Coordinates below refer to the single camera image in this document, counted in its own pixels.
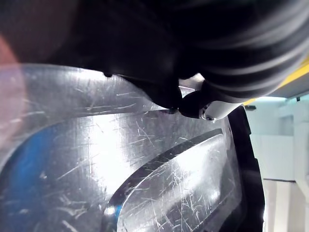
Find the white wall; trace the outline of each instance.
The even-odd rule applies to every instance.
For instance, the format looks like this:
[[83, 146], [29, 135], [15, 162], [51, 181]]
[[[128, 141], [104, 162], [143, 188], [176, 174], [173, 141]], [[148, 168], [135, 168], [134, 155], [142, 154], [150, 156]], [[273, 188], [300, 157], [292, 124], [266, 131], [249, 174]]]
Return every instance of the white wall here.
[[305, 197], [296, 183], [263, 181], [266, 232], [304, 232]]
[[262, 178], [295, 180], [293, 136], [252, 134], [250, 138]]

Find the yellow stripe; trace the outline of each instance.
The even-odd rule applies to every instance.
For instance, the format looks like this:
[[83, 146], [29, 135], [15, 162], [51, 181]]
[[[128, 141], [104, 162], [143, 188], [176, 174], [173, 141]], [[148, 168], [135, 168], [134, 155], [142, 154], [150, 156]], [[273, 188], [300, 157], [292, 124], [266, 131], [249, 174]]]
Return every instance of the yellow stripe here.
[[[281, 88], [282, 86], [287, 85], [288, 83], [298, 79], [299, 77], [309, 73], [309, 57], [302, 63], [299, 69], [297, 69], [294, 73], [289, 75], [278, 88]], [[250, 99], [244, 103], [244, 105], [248, 105], [252, 102], [254, 102], [256, 98]]]

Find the scratched clear plastic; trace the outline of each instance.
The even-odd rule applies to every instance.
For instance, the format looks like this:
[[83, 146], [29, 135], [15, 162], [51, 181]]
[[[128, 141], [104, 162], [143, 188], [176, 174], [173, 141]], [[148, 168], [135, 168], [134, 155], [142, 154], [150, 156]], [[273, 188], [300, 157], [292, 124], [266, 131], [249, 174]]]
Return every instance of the scratched clear plastic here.
[[162, 110], [116, 75], [1, 67], [0, 231], [219, 231], [242, 198], [228, 119]]

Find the black plastic part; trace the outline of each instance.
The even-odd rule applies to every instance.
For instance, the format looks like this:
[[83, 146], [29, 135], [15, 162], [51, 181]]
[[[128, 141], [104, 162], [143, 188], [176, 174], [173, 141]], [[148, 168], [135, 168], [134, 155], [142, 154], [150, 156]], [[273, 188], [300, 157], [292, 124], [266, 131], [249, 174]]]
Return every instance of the black plastic part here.
[[255, 159], [249, 135], [246, 112], [238, 107], [228, 116], [233, 133], [242, 180], [242, 201], [226, 219], [220, 232], [262, 232], [265, 198], [262, 178]]
[[[216, 89], [212, 100], [268, 94], [309, 49], [307, 0], [45, 1], [2, 3], [0, 53], [4, 44], [15, 58], [7, 63], [120, 74], [166, 108], [181, 105], [178, 79], [196, 73]], [[198, 105], [210, 100], [201, 97]]]

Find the black rubber hose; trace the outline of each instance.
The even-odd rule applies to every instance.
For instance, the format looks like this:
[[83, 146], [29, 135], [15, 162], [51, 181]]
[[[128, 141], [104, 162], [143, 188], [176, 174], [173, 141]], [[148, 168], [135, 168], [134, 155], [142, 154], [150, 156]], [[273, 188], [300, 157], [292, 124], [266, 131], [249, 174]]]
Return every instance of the black rubber hose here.
[[169, 3], [171, 25], [220, 101], [274, 91], [308, 53], [308, 0], [187, 2]]

